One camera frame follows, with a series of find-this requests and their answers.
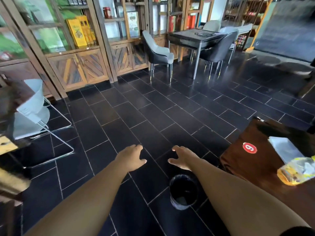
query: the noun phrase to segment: wooden table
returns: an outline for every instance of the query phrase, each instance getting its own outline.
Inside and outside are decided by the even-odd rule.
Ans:
[[[297,186],[281,182],[277,169],[284,163],[268,142],[269,136],[288,138],[305,157],[315,155],[314,135],[273,120],[253,119],[238,140],[221,155],[220,161],[228,172],[270,193],[315,228],[315,178]],[[243,143],[256,146],[257,153],[247,153]]]
[[[199,36],[197,33],[207,34],[208,36]],[[200,51],[213,47],[226,34],[218,33],[202,29],[189,29],[178,32],[168,33],[168,47],[170,44],[186,47],[192,50],[197,50],[196,64],[193,79],[196,78]]]

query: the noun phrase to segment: person's right arm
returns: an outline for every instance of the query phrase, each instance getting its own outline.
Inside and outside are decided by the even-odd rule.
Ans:
[[[232,236],[279,236],[295,226],[309,225],[281,201],[234,175],[200,159],[186,147],[174,146],[178,159],[168,162],[191,170]]]

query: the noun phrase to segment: black square table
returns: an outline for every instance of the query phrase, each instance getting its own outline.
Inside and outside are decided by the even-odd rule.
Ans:
[[[200,51],[215,46],[226,34],[202,29],[189,29],[168,33],[168,47],[170,44],[198,50],[193,79],[196,78]]]

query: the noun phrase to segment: floor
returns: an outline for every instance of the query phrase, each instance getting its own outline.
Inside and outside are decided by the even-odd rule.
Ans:
[[[310,103],[294,98],[304,79],[248,58],[235,53],[221,75],[213,73],[209,81],[209,66],[204,71],[200,61],[193,81],[189,76],[194,62],[184,60],[174,64],[171,83],[167,68],[156,66],[152,81],[145,69],[122,75],[114,84],[102,82],[69,92],[69,98],[55,106],[74,127],[57,135],[75,153],[25,172],[32,182],[23,192],[23,205],[16,207],[15,234],[27,232],[106,167],[117,152],[141,143],[140,157],[148,162],[126,176],[99,235],[229,235],[200,185],[192,207],[179,211],[171,205],[170,179],[180,173],[194,177],[167,162],[175,155],[171,147],[186,146],[222,167],[219,156],[253,116],[306,130],[315,115],[313,97],[305,97]],[[51,111],[49,127],[65,125],[65,119]],[[46,135],[16,155],[27,165],[67,151],[67,146]],[[10,165],[9,158],[2,159]]]

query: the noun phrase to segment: round red sticker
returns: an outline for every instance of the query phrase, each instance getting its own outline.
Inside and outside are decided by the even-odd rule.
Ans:
[[[243,143],[243,148],[245,151],[251,154],[255,154],[257,152],[257,148],[253,144],[250,144],[250,143]]]

